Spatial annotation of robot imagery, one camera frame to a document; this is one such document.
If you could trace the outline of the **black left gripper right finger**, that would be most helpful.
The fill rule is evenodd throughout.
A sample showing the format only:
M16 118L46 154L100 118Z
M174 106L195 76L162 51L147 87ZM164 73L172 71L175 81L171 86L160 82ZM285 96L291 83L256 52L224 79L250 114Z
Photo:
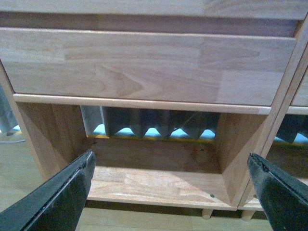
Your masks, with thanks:
M247 166L271 228L274 231L306 231L308 186L254 153L249 155Z

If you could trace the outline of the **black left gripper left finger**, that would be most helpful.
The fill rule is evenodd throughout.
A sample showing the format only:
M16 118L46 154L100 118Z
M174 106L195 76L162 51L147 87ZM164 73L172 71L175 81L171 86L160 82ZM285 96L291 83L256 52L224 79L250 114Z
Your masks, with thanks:
M2 231L74 231L90 192L95 154L87 150L0 214Z

